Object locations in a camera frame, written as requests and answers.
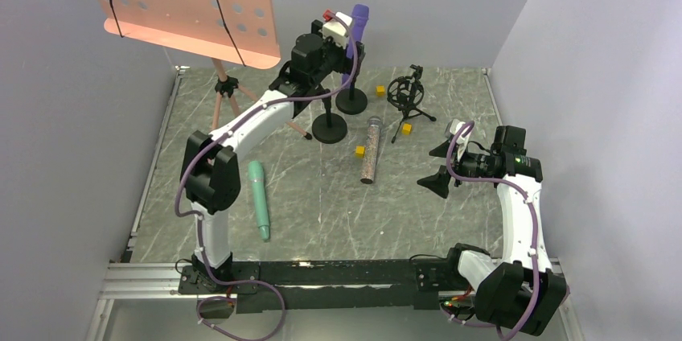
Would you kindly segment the purple microphone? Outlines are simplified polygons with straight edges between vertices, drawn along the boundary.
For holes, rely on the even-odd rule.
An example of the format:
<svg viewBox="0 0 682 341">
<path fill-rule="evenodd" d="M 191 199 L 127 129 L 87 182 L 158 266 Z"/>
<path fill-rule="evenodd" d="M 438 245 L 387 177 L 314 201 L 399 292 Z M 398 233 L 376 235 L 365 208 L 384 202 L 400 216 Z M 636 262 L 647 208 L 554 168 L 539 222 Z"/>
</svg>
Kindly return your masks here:
<svg viewBox="0 0 682 341">
<path fill-rule="evenodd" d="M 359 75 L 361 65 L 364 61 L 365 57 L 365 51 L 364 51 L 364 44 L 362 43 L 362 38 L 363 38 L 363 33 L 364 29 L 368 23 L 369 20 L 369 7 L 365 6 L 363 4 L 355 4 L 352 12 L 351 12 L 351 17 L 352 17 L 352 27 L 351 27 L 351 33 L 352 33 L 352 38 L 355 41 L 355 43 L 361 43 L 360 48 L 359 48 L 359 58 L 358 58 L 358 64 L 355 69 L 355 77 Z M 350 86 L 349 84 L 349 73 L 351 72 L 353 63 L 353 55 L 354 52 L 352 50 L 351 43 L 348 43 L 346 47 L 346 59 L 344 62 L 344 71 L 343 71 L 343 76 L 341 80 L 341 85 L 342 88 L 348 88 Z"/>
</svg>

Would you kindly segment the black round-base clamp stand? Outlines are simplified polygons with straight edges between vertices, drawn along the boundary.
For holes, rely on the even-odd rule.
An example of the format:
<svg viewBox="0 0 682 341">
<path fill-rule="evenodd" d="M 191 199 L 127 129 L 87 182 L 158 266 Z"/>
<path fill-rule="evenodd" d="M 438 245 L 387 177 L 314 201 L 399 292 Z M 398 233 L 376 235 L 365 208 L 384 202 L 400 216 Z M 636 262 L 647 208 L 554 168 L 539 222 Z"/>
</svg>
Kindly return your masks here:
<svg viewBox="0 0 682 341">
<path fill-rule="evenodd" d="M 365 56 L 364 45 L 360 41 L 356 41 L 355 47 L 359 52 L 355 72 L 343 76 L 342 89 L 335 96 L 337 109 L 347 115 L 362 113 L 368 106 L 367 95 L 356 87 Z"/>
</svg>

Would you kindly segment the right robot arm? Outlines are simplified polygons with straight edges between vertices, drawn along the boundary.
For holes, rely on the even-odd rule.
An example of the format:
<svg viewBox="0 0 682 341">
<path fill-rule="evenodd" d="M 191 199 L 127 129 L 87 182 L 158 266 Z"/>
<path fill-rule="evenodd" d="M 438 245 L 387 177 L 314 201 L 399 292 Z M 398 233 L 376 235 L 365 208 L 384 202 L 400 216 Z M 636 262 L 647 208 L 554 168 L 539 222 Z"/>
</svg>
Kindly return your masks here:
<svg viewBox="0 0 682 341">
<path fill-rule="evenodd" d="M 500 202 L 503 252 L 499 260 L 479 247 L 456 244 L 439 266 L 447 277 L 465 282 L 463 294 L 440 301 L 451 322 L 488 327 L 499 339 L 519 333 L 538 336 L 570 294 L 544 246 L 540 216 L 543 173 L 540 160 L 528 156 L 526 131 L 501 125 L 489 148 L 469 151 L 473 121 L 453 120 L 446 140 L 430 151 L 445 162 L 418 185 L 446 198 L 450 187 L 490 183 Z"/>
</svg>

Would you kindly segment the black round-base clip stand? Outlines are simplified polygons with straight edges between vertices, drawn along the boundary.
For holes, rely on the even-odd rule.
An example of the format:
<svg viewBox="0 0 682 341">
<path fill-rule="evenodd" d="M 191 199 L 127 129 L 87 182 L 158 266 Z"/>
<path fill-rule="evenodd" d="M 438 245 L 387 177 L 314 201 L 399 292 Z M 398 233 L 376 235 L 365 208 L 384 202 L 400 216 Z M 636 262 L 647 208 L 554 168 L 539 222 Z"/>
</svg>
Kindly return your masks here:
<svg viewBox="0 0 682 341">
<path fill-rule="evenodd" d="M 323 92 L 326 95 L 321 99 L 324 114 L 316 117 L 311 126 L 313 137 L 324 144 L 338 143 L 347 136 L 347 123 L 340 115 L 332 112 L 330 93 L 329 89 Z"/>
</svg>

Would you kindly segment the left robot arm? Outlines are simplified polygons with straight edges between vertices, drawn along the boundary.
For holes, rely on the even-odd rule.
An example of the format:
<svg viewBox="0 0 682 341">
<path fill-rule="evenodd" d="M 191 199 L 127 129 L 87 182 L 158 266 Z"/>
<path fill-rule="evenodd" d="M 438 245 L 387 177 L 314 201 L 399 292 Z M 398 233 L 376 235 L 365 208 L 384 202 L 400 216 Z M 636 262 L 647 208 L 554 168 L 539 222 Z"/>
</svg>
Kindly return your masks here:
<svg viewBox="0 0 682 341">
<path fill-rule="evenodd" d="M 196 131 L 187 139 L 174 213 L 195 221 L 191 263 L 197 270 L 220 281 L 233 279 L 228 231 L 220 225 L 241 191 L 240 160 L 309 103 L 348 88 L 365 55 L 364 44 L 353 35 L 300 35 L 290 59 L 250 108 L 208 134 Z"/>
</svg>

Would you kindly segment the mint green microphone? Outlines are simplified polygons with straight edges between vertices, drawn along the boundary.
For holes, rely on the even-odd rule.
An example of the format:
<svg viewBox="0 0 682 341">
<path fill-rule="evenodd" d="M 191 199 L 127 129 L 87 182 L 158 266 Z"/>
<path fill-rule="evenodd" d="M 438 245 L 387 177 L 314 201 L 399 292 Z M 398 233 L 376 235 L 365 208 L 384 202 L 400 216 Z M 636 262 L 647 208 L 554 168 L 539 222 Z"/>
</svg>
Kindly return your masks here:
<svg viewBox="0 0 682 341">
<path fill-rule="evenodd" d="M 252 186 L 253 206 L 257 228 L 263 241 L 270 240 L 270 221 L 267 195 L 265 189 L 265 172 L 260 162 L 254 160 L 248 164 L 249 181 Z"/>
</svg>

